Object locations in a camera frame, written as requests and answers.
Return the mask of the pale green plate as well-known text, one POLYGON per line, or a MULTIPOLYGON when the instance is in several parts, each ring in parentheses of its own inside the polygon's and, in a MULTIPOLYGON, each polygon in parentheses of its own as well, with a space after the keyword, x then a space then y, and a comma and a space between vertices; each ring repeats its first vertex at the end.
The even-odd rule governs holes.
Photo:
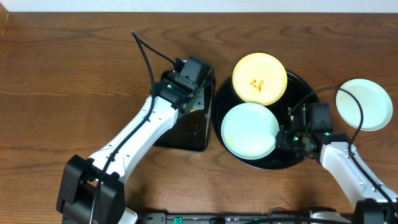
POLYGON ((388 93, 377 83, 353 79, 344 83, 336 94, 336 107, 343 120, 357 128, 360 122, 358 105, 363 109, 363 131, 376 131, 388 124, 393 105, 388 93))

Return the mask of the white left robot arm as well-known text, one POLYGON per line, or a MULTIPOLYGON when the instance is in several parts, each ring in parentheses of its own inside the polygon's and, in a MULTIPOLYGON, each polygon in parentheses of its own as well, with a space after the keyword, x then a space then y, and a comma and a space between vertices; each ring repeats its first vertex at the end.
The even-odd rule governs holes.
POLYGON ((214 86, 196 92, 190 114, 178 117, 171 102, 148 98, 137 116, 88 159, 74 155, 65 165, 56 209, 63 223, 138 223, 125 203, 124 188, 152 146, 202 152, 208 145, 214 86))

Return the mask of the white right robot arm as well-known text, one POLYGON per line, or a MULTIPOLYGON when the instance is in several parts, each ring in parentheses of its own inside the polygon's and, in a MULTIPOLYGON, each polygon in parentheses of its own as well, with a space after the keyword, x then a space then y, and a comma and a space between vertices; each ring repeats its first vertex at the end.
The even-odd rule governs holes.
POLYGON ((275 147, 312 155, 337 181, 353 206, 352 223, 397 223, 397 194, 360 158, 353 141, 331 128, 280 126, 275 147))

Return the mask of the light blue plate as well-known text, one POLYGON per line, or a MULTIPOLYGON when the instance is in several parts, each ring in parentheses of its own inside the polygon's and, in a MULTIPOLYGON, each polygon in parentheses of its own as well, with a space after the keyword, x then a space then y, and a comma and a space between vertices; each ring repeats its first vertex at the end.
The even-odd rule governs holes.
POLYGON ((241 103, 222 120, 221 137, 232 154, 247 160, 268 156, 274 149, 279 123, 266 107, 241 103))

